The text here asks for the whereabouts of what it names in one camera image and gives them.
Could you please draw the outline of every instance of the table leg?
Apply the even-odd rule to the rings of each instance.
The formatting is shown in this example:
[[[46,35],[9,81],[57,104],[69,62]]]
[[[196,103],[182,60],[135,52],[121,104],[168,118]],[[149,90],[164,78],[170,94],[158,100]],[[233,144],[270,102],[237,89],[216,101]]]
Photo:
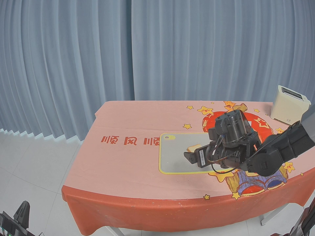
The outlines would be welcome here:
[[[262,221],[261,224],[262,226],[265,225],[269,220],[271,220],[275,215],[277,215],[279,212],[281,212],[288,204],[285,204],[274,211],[272,211],[267,217],[265,217]]]
[[[106,226],[106,228],[112,233],[114,236],[124,236],[124,234],[121,232],[119,228],[112,227],[112,226]]]

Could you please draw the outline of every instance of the white tile floor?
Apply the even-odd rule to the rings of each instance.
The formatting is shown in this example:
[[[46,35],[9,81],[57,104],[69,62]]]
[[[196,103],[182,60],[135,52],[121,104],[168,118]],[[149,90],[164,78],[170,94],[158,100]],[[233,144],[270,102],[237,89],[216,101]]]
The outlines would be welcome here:
[[[25,132],[0,130],[0,212],[13,216],[19,205],[27,200],[31,205],[30,227],[35,235],[80,236],[69,207],[61,197],[61,187],[81,147],[77,137],[36,137]],[[305,207],[309,206],[313,194]],[[190,232],[157,233],[121,228],[125,236],[269,236],[275,232],[288,233],[303,212],[303,207],[289,204],[265,226],[262,218],[252,218],[233,225]],[[111,236],[103,227],[93,236]]]

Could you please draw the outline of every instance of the red star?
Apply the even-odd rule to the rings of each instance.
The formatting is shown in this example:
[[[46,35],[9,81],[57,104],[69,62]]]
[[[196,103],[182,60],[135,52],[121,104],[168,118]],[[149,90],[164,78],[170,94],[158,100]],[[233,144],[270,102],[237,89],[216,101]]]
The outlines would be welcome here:
[[[269,128],[268,124],[259,117],[257,118],[257,120],[254,119],[254,121],[259,123],[259,127]]]

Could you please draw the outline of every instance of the slice of bread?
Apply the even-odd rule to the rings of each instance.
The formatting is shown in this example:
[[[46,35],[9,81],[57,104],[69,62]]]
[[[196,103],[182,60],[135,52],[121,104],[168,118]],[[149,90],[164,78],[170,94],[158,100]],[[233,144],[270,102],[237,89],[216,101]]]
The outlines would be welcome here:
[[[195,152],[195,149],[199,148],[199,147],[202,147],[200,144],[196,144],[194,146],[190,146],[187,148],[187,151],[188,152]]]

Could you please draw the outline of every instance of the cartoon character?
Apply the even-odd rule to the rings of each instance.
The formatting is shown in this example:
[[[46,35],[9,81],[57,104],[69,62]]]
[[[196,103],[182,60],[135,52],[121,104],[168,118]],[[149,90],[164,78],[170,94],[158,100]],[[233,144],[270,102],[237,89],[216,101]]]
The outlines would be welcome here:
[[[227,112],[240,109],[244,112],[246,119],[251,123],[253,130],[258,132],[261,142],[263,142],[269,135],[273,134],[272,128],[267,124],[265,120],[261,117],[247,113],[247,106],[242,103],[236,105],[236,103],[231,101],[224,101],[225,108]],[[217,111],[207,114],[203,118],[202,127],[203,131],[207,132],[209,128],[215,126],[215,119],[225,112]],[[283,186],[287,179],[289,178],[287,170],[284,166],[281,166],[280,169],[273,175],[268,177],[262,177],[257,173],[251,173],[248,171],[236,170],[235,172],[221,174],[219,177],[218,173],[209,173],[211,176],[216,176],[219,182],[223,182],[223,179],[226,181],[229,189],[233,193],[233,198],[238,199],[240,196],[252,196],[262,193],[266,190],[273,190],[280,186]]]

